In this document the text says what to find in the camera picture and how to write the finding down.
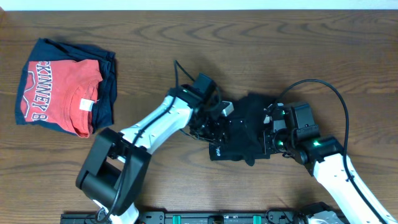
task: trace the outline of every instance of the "wooden table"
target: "wooden table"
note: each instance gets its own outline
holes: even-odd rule
[[[15,125],[21,69],[39,37],[116,52],[117,131],[161,103],[174,85],[173,59],[191,74],[209,75],[235,99],[250,91],[277,95],[304,78],[332,83],[349,109],[349,155],[398,218],[396,11],[6,12],[0,26],[0,223],[58,223],[63,212],[97,209],[75,187],[94,136]],[[343,140],[344,113],[327,87],[298,86],[286,98],[292,100],[310,102],[322,133]],[[276,155],[254,167],[211,162],[206,143],[176,133],[153,156],[136,203],[246,211],[318,201],[336,208],[291,159]]]

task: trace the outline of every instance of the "wooden surface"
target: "wooden surface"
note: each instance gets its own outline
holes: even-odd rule
[[[7,12],[0,28],[0,223],[58,223],[63,212],[97,209],[75,187],[94,136],[15,125],[21,69],[39,37],[116,52],[117,131],[161,103],[174,84],[173,59],[236,99],[250,91],[276,95],[304,78],[332,83],[349,109],[349,155],[398,218],[397,35],[396,11]],[[343,110],[329,89],[298,86],[292,100],[309,101],[322,133],[343,140]],[[176,133],[153,156],[136,203],[243,211],[318,201],[336,207],[293,160],[211,162],[205,143]]]

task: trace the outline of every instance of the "robotic arm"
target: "robotic arm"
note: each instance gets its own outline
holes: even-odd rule
[[[220,96],[216,103],[212,102],[215,90],[214,81],[199,74],[192,86],[172,88],[163,103],[134,126],[120,133],[108,128],[99,133],[78,174],[76,186],[108,214],[113,224],[132,224],[139,216],[134,201],[141,191],[151,155],[174,132],[188,125],[192,137],[209,142],[212,160],[226,160],[224,153],[242,134],[239,128],[231,128],[234,104],[221,101]],[[235,114],[243,107],[240,104]],[[343,146],[333,136],[320,136],[308,103],[271,104],[249,116],[261,119],[261,129],[249,121],[242,125],[244,131],[251,133],[249,139],[254,144],[250,147],[254,151],[259,148],[256,153],[251,151],[255,154],[251,159],[269,159],[277,153],[293,158],[329,191],[352,224],[380,223],[372,208],[383,223],[397,223],[355,172],[349,157],[346,160],[353,181],[372,208],[348,181]],[[107,158],[123,162],[123,170],[112,166]],[[250,158],[243,159],[251,166],[254,164]],[[303,222],[317,223],[311,218]]]

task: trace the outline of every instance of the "white wall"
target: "white wall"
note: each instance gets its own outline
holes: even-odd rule
[[[0,0],[5,11],[398,9],[398,0]]]

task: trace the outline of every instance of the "navy blue cloth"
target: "navy blue cloth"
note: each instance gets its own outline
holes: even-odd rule
[[[116,68],[115,53],[109,52],[92,45],[72,45],[58,43],[50,39],[39,39],[33,48],[30,56],[22,69],[21,80],[19,82],[17,99],[15,105],[15,117],[17,124],[39,124],[46,128],[56,131],[69,133],[63,130],[58,124],[45,121],[26,122],[21,110],[21,101],[27,81],[27,69],[29,61],[56,61],[56,60],[75,60],[77,62],[92,59],[99,63],[103,81],[98,85],[98,101],[93,105],[92,125],[93,132],[114,123],[113,104],[116,101]]]

